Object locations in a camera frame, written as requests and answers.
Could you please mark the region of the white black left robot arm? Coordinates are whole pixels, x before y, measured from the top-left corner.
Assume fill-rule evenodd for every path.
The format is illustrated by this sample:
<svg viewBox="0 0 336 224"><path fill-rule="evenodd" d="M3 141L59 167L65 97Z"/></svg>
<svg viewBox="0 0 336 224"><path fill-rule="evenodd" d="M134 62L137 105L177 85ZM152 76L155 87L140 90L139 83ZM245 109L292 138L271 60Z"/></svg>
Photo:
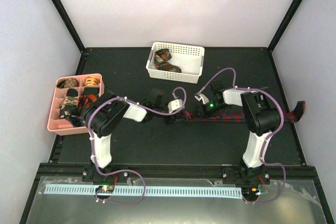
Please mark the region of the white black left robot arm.
<svg viewBox="0 0 336 224"><path fill-rule="evenodd" d="M135 102L120 97L111 91L103 95L90 94L81 101L81 119L89 131L91 141L91 161L97 166L94 175L102 182L108 181L113 174L109 166L112 162L111 134L122 119L147 123L154 117L173 121L183 111L186 104L186 91L177 87L172 91L173 100L163 103L164 93L153 89L148 99Z"/></svg>

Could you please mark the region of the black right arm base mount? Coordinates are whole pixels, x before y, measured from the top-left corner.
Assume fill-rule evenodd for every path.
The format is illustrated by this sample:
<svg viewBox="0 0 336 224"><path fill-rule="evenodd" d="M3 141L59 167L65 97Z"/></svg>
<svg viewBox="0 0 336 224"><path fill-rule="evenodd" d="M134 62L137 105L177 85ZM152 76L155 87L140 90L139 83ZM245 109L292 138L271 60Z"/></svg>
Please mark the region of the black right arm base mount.
<svg viewBox="0 0 336 224"><path fill-rule="evenodd" d="M247 168L245 165L223 166L221 171L223 182L227 184L239 186L270 184L269 178L265 177L266 170L264 165L257 168Z"/></svg>

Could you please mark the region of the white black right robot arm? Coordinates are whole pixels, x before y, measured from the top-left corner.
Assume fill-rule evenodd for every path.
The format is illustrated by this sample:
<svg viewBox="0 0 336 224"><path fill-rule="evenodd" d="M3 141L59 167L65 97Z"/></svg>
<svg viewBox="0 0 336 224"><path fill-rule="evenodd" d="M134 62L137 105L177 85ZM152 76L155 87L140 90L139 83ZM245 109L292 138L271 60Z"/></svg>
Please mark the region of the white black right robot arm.
<svg viewBox="0 0 336 224"><path fill-rule="evenodd" d="M266 91L238 86L217 91L217 98L213 101L202 94L202 91L196 93L195 98L211 112L220 104L243 108L249 139L242 157L245 167L240 168L238 176L243 183L252 183L258 177L256 168L265 164L265 154L271 138L284 124L284 115L278 102Z"/></svg>

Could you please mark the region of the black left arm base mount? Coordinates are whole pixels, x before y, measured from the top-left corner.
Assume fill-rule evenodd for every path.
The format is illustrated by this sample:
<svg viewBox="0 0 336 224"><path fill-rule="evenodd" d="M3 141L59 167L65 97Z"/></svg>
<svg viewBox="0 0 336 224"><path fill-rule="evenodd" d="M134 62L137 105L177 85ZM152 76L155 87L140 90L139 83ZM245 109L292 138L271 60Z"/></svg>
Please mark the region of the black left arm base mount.
<svg viewBox="0 0 336 224"><path fill-rule="evenodd" d="M83 169L81 181L85 183L92 183L94 185L112 185L117 182L124 183L128 179L129 172L119 172L114 175L101 175L94 163L90 163Z"/></svg>

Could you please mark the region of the red navy striped tie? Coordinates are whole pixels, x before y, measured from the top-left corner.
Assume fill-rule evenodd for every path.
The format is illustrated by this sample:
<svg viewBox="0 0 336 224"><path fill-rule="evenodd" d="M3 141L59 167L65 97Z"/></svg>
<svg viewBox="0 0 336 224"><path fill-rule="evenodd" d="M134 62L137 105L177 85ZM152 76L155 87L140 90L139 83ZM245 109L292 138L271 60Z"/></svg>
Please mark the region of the red navy striped tie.
<svg viewBox="0 0 336 224"><path fill-rule="evenodd" d="M283 111L284 122L297 123L303 116L306 108L305 101L298 101L296 107L291 112ZM187 111L182 111L179 113L179 116L182 117L182 120L187 122L226 122L226 123L244 123L245 115L243 112L216 112L213 116L206 117L202 114L190 113Z"/></svg>

